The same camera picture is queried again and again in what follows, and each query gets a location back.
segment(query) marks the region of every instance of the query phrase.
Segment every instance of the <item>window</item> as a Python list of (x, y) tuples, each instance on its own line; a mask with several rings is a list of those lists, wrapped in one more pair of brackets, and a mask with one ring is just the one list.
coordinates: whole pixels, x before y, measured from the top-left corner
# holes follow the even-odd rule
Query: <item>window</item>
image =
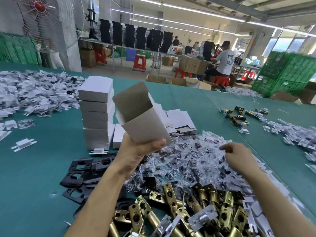
[(301, 47), (303, 44), (304, 39), (294, 39), (294, 41), (290, 44), (287, 52), (297, 52), (298, 49)]
[(267, 44), (267, 47), (265, 48), (262, 54), (263, 56), (268, 56), (270, 54), (270, 51), (272, 51), (272, 48), (274, 47), (276, 41), (277, 41), (277, 38), (271, 38), (269, 40), (269, 43)]
[(272, 50), (280, 52), (286, 51), (292, 40), (293, 38), (279, 38)]

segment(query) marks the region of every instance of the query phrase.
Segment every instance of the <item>stacked white box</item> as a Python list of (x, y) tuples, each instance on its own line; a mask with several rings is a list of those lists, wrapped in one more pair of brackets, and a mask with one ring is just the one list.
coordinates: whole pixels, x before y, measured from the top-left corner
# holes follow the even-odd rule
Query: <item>stacked white box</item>
[(110, 148), (115, 125), (113, 80), (104, 76), (89, 76), (78, 89), (87, 149)]

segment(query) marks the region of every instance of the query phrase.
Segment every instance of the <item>black pants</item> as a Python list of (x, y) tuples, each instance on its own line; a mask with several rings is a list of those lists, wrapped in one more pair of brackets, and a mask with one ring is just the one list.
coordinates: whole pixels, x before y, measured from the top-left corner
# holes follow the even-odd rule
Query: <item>black pants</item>
[(209, 81), (211, 76), (217, 76), (217, 75), (225, 76), (225, 77), (229, 76), (229, 75), (224, 75), (224, 74), (220, 73), (218, 70), (216, 70), (216, 67), (215, 67), (213, 69), (208, 69), (205, 72), (205, 80)]

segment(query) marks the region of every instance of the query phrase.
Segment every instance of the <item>green table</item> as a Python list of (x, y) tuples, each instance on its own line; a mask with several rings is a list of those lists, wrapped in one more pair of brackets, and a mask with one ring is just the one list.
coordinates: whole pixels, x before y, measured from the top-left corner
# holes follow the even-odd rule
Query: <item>green table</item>
[[(25, 71), (37, 70), (36, 67), (0, 62), (0, 70)], [(46, 71), (59, 72), (42, 68)], [(83, 73), (67, 72), (70, 75)], [(137, 81), (113, 78), (114, 93), (118, 93)], [(236, 128), (218, 111), (233, 108), (236, 105), (254, 109), (266, 107), (270, 110), (268, 118), (276, 118), (301, 124), (304, 127), (313, 125), (315, 109), (311, 106), (298, 106), (293, 103), (259, 99), (251, 102), (251, 97), (240, 97), (228, 93), (204, 91), (194, 88), (162, 85), (146, 82), (156, 103), (164, 110), (181, 109), (188, 111), (198, 134), (202, 130), (212, 131), (226, 139), (241, 142), (251, 148), (254, 155), (265, 162), (277, 173), (289, 187), (293, 195), (307, 208), (304, 214), (316, 223), (316, 176), (305, 167), (303, 151), (295, 146), (283, 144), (281, 136), (273, 136), (263, 131), (263, 124), (251, 120), (251, 135), (240, 134)], [(278, 111), (280, 108), (290, 114)], [(13, 118), (25, 119), (21, 113)], [(77, 203), (61, 196), (65, 188), (59, 185), (73, 159), (87, 157), (88, 151), (82, 133), (81, 112), (70, 109), (53, 113), (51, 118), (29, 116), (36, 125), (13, 132), (0, 142), (2, 194), (0, 197), (1, 236), (62, 236), (67, 227), (64, 221), (73, 221), (73, 213), (79, 207)], [(33, 146), (13, 152), (10, 148), (15, 142), (29, 138), (37, 140)]]

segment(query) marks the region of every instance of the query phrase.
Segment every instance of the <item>blue bin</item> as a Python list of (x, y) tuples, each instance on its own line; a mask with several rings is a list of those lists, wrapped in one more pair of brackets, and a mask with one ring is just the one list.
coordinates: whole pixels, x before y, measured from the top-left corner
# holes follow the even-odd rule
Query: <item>blue bin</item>
[(128, 49), (126, 48), (126, 60), (129, 62), (135, 61), (135, 56), (137, 51), (135, 49)]

